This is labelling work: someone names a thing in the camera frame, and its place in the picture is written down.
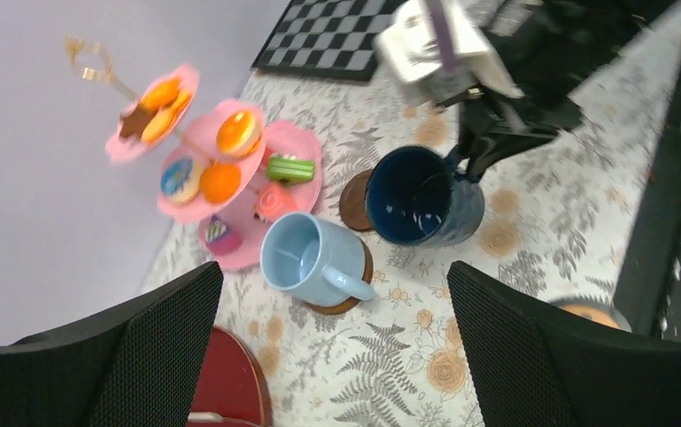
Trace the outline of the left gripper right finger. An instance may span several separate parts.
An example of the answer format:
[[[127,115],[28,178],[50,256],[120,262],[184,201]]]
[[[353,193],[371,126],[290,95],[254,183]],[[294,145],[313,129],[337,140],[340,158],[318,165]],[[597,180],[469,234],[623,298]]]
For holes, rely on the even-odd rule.
[[[457,261],[452,305],[488,426],[681,426],[681,342],[622,332]]]

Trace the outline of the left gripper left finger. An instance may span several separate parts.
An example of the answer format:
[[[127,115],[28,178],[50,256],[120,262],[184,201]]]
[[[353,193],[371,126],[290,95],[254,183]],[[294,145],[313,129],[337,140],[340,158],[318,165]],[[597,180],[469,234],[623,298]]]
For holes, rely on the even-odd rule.
[[[183,426],[217,313],[215,262],[0,345],[0,426]]]

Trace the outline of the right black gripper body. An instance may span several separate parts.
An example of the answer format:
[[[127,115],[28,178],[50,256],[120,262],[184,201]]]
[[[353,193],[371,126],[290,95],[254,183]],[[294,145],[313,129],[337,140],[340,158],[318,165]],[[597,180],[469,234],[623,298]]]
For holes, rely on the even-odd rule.
[[[530,101],[508,101],[490,91],[472,94],[459,103],[452,164],[466,161],[467,172],[484,172],[501,160],[551,143],[581,120],[581,108],[570,99],[540,109]]]

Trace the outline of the dark red round tray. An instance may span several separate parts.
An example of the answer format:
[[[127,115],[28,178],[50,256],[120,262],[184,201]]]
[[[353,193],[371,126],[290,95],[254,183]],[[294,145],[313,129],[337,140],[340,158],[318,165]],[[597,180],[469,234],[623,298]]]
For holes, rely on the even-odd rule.
[[[214,327],[199,375],[192,412],[214,412],[223,423],[188,426],[271,426],[272,407],[265,375],[247,347],[229,331]]]

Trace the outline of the dark blue mug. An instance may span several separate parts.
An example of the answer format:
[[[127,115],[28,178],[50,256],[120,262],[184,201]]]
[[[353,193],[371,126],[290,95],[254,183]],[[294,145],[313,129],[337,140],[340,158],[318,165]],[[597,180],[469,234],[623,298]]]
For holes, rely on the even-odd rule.
[[[373,168],[365,192],[367,217],[391,244],[440,248],[458,245],[477,231],[485,197],[475,178],[458,170],[464,159],[424,146],[390,151]]]

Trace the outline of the dark brown wooden coaster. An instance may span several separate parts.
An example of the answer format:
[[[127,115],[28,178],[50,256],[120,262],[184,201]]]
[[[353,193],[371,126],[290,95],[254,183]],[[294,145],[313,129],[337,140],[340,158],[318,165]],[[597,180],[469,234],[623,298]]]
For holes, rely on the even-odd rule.
[[[366,189],[373,170],[353,176],[339,197],[339,216],[345,226],[354,231],[374,230],[365,206]]]

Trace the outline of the light brown wooden coaster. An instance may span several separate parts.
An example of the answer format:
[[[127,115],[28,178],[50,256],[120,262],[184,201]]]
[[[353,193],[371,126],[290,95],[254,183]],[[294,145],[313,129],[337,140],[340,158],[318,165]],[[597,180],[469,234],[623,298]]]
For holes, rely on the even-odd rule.
[[[300,283],[300,298],[322,314],[341,314],[359,302],[376,297],[372,288],[373,258],[360,238],[341,250],[331,250],[319,242],[310,246],[316,252],[313,267]]]

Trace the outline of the blue frosted donut toy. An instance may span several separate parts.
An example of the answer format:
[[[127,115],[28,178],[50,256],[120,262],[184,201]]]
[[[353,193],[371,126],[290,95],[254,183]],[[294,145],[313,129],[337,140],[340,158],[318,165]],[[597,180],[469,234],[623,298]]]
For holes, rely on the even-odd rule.
[[[170,163],[162,172],[160,190],[173,205],[191,202],[200,191],[200,178],[205,166],[199,160],[184,156]]]

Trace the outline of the orange round cookie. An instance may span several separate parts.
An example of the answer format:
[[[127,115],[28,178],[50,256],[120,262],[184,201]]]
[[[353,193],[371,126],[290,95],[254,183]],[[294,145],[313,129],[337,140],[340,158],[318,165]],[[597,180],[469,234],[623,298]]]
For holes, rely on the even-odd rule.
[[[199,179],[199,189],[211,204],[231,199],[241,184],[241,170],[237,165],[215,163],[207,166]]]

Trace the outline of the light blue mug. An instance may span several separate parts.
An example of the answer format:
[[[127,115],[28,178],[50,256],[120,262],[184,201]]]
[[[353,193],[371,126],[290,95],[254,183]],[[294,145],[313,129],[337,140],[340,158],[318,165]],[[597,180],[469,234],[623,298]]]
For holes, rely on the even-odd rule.
[[[362,240],[340,225],[310,213],[288,213],[270,225],[260,250],[267,284],[317,307],[334,307],[348,298],[376,297],[363,281]]]

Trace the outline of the brown star cookie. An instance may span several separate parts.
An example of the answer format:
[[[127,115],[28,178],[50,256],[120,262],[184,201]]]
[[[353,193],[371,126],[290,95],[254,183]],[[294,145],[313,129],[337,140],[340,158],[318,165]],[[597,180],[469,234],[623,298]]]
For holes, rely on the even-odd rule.
[[[120,116],[121,128],[118,137],[120,139],[139,139],[155,115],[156,109],[148,109],[141,103],[137,103],[131,112]]]

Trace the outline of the round orange cracker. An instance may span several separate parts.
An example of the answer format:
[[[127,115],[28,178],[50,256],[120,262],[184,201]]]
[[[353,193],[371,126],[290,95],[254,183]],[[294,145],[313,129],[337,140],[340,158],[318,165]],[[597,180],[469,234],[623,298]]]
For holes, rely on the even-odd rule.
[[[173,109],[160,109],[144,128],[140,141],[151,145],[163,138],[175,125],[177,114]]]

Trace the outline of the orange pancake stack toy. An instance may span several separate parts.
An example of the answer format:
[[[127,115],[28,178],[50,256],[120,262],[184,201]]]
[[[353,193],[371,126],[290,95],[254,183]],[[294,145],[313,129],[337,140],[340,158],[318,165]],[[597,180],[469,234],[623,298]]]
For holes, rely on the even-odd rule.
[[[230,115],[220,126],[216,147],[226,157],[246,157],[257,149],[261,135],[259,118],[250,110],[242,109]]]

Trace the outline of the white cat-paw food tongs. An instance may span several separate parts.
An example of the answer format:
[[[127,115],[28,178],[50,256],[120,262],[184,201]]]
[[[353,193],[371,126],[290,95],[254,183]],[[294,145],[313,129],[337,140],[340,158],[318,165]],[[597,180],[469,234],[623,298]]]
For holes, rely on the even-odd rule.
[[[192,412],[188,414],[189,423],[223,423],[225,418],[214,412]]]

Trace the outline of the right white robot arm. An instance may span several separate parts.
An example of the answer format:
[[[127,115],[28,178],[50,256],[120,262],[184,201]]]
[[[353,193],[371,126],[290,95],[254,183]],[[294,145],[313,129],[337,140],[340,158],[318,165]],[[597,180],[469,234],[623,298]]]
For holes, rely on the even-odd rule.
[[[673,5],[670,1],[502,1],[478,24],[524,93],[511,100],[484,84],[459,106],[449,158],[477,178],[499,161],[539,148],[582,119],[570,94]]]

